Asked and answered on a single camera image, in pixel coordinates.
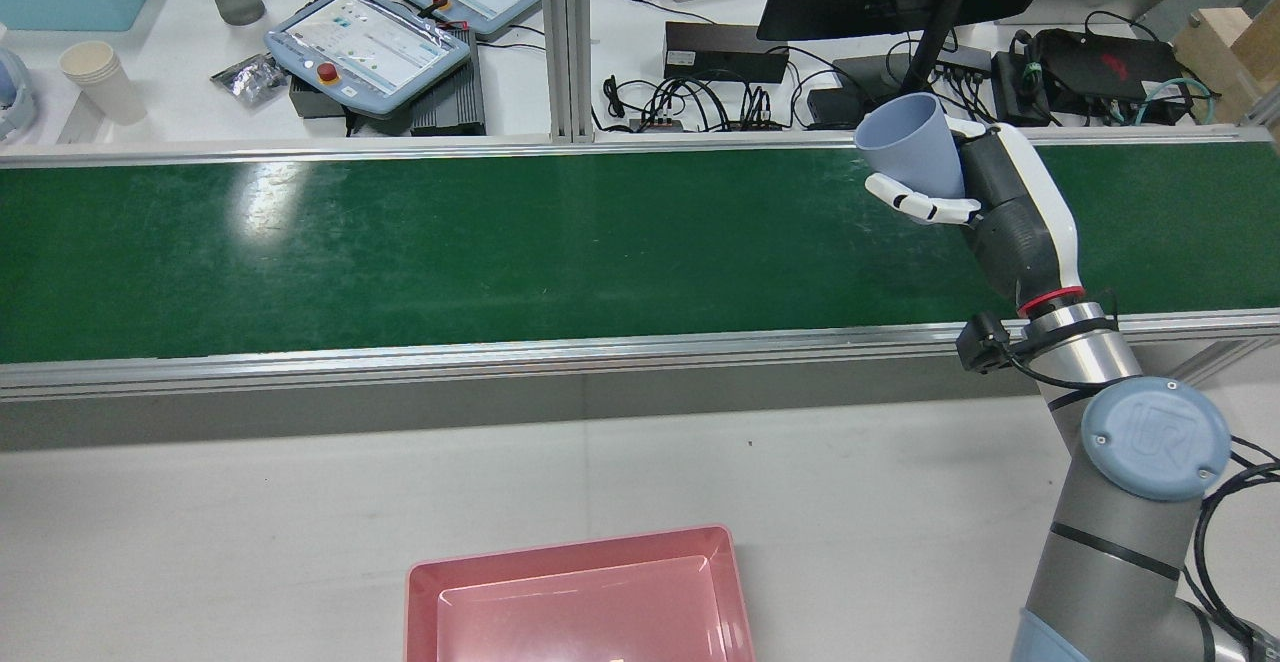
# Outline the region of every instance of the green conveyor belt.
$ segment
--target green conveyor belt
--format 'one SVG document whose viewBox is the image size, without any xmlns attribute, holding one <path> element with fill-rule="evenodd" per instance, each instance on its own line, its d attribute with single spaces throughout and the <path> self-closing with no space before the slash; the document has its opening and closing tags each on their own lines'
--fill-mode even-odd
<svg viewBox="0 0 1280 662">
<path fill-rule="evenodd" d="M 1280 307 L 1267 143 L 1046 147 L 1125 312 Z M 849 150 L 0 169 L 0 362 L 1009 314 Z"/>
</svg>

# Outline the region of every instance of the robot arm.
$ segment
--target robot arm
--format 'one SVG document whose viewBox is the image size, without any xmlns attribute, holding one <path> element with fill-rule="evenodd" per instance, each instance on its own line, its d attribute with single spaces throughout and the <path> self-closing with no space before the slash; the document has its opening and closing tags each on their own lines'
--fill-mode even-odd
<svg viewBox="0 0 1280 662">
<path fill-rule="evenodd" d="M 1028 138 L 1015 125 L 955 118 L 947 125 L 969 198 L 927 197 L 879 173 L 867 178 L 868 191 L 915 220 L 964 225 L 987 282 L 1021 316 L 1053 300 L 1083 297 L 1075 220 Z"/>
<path fill-rule="evenodd" d="M 1029 319 L 1010 344 L 997 316 L 974 318 L 957 341 L 965 366 L 1032 374 L 1071 451 L 1014 662 L 1280 659 L 1274 638 L 1235 639 L 1176 597 L 1201 499 L 1230 452 L 1220 412 L 1188 385 L 1142 376 L 1084 300 L 1075 222 L 1024 134 L 951 129 L 968 200 L 913 197 L 879 174 L 867 187 L 913 219 L 961 225 L 987 280 Z"/>
</svg>

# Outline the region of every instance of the blue joint cap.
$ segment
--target blue joint cap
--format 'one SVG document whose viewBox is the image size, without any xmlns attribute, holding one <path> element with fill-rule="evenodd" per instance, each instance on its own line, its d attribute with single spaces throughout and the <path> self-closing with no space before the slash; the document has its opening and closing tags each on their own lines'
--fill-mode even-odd
<svg viewBox="0 0 1280 662">
<path fill-rule="evenodd" d="M 1226 469 L 1231 433 L 1188 384 L 1135 378 L 1102 389 L 1084 411 L 1082 444 L 1121 489 L 1157 502 L 1203 497 Z"/>
</svg>

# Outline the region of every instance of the pink tray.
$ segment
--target pink tray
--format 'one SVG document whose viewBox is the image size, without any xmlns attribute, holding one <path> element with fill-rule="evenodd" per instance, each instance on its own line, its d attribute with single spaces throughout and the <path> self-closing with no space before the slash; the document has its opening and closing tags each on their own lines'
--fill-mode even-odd
<svg viewBox="0 0 1280 662">
<path fill-rule="evenodd" d="M 421 562 L 407 662 L 754 662 L 722 526 Z"/>
</svg>

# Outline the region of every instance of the ur logo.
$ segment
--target ur logo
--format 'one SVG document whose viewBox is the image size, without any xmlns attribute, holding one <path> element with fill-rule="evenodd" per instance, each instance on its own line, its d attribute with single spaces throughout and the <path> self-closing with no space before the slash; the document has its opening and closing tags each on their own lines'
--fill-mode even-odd
<svg viewBox="0 0 1280 662">
<path fill-rule="evenodd" d="M 1192 452 L 1196 421 L 1174 410 L 1140 405 L 1133 411 L 1134 430 L 1129 447 L 1155 466 L 1180 467 Z"/>
<path fill-rule="evenodd" d="M 1125 82 L 1125 79 L 1129 79 L 1129 65 L 1125 65 L 1124 60 L 1112 55 L 1111 52 L 1102 52 L 1101 59 L 1103 65 L 1107 65 L 1108 68 L 1111 68 L 1111 70 L 1114 70 L 1114 73 L 1116 73 L 1116 77 L 1120 78 L 1120 82 Z"/>
</svg>

